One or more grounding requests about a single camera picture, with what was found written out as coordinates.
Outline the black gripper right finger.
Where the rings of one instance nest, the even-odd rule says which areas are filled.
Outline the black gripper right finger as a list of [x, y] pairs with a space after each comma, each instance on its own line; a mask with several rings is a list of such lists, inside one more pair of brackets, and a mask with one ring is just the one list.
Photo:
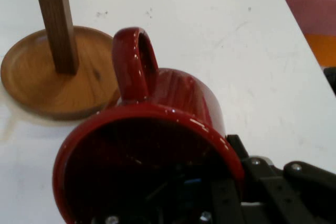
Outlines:
[[227, 140], [245, 171], [244, 223], [335, 223], [335, 174], [302, 161], [283, 168], [251, 156], [238, 135]]

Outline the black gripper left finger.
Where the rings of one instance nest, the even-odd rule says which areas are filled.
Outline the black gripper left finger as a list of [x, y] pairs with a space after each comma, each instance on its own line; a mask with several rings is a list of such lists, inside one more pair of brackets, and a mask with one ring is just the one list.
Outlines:
[[175, 178], [142, 199], [124, 200], [92, 223], [243, 223], [241, 204], [229, 178]]

